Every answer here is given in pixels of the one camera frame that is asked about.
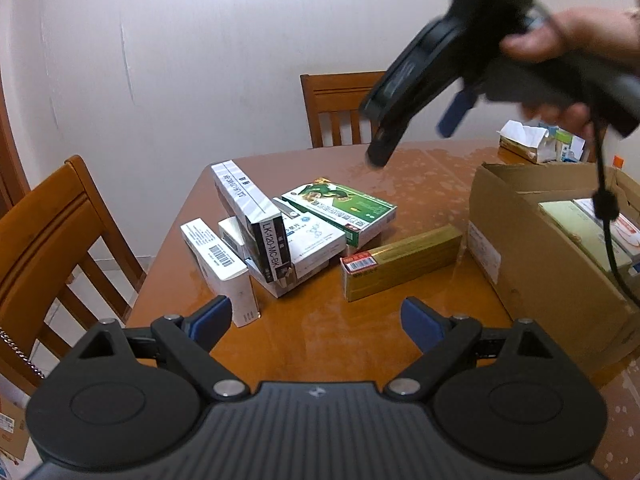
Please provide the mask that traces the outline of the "person's right hand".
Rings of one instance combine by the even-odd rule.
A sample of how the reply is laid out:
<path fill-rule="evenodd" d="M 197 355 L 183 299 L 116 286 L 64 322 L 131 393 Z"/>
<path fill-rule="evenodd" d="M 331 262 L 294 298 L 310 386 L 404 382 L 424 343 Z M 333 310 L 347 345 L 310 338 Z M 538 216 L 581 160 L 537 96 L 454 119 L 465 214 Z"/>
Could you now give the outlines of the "person's right hand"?
<path fill-rule="evenodd" d="M 503 38 L 504 54 L 524 63 L 540 63 L 573 50 L 639 66 L 639 10 L 573 8 L 552 15 L 523 35 Z M 584 103 L 561 108 L 549 103 L 521 105 L 526 119 L 540 119 L 588 141 L 594 137 L 590 109 Z"/>

